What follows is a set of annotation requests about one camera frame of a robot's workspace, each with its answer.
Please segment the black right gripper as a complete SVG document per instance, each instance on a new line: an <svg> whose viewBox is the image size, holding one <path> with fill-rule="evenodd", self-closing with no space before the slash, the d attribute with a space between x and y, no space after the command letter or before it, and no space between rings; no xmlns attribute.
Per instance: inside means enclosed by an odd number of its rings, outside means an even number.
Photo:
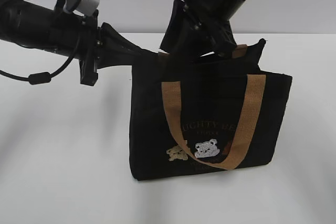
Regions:
<svg viewBox="0 0 336 224"><path fill-rule="evenodd" d="M194 30L214 53L232 58L237 48L230 25L232 0L174 0L160 49L180 56L191 54Z"/></svg>

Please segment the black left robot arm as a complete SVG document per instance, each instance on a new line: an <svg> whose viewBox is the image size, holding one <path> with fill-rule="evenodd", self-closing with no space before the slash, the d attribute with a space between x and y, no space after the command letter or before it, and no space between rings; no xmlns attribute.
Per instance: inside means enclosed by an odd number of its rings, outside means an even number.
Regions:
<svg viewBox="0 0 336 224"><path fill-rule="evenodd" d="M80 83L93 86L99 69L135 66L158 55L128 41L108 23L99 26L98 10L90 16L65 12L65 1L48 9L30 0L1 0L1 40L67 57L54 72L22 77L2 70L2 76L31 85L49 83L77 59Z"/></svg>

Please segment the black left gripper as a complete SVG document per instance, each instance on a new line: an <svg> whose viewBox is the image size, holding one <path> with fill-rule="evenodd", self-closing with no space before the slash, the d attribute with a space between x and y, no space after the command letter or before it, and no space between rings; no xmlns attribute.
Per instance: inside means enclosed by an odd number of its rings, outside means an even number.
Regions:
<svg viewBox="0 0 336 224"><path fill-rule="evenodd" d="M63 72L74 59L79 61L80 83L93 86L98 80L98 69L114 66L134 66L150 62L158 56L157 52L147 51L120 35L110 24L103 23L99 28L99 52L96 59L98 36L98 15L80 16L74 13L58 14L52 23L49 41L56 45L55 53L68 59L56 71L52 78Z"/></svg>

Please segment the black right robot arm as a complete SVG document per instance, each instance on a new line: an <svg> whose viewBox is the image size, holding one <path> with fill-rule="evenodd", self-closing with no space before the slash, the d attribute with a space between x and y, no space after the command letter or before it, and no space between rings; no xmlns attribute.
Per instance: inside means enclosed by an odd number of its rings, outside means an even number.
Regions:
<svg viewBox="0 0 336 224"><path fill-rule="evenodd" d="M174 0L161 50L230 58L237 44L230 19L247 0Z"/></svg>

